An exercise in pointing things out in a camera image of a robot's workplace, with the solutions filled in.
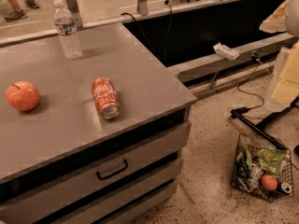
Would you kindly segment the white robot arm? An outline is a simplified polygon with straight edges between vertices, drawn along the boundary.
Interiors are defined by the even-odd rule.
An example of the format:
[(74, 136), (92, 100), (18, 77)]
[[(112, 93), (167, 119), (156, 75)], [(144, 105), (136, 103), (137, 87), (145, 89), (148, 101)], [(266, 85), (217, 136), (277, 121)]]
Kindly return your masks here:
[(285, 14), (285, 24), (290, 35), (299, 37), (299, 0), (289, 0)]

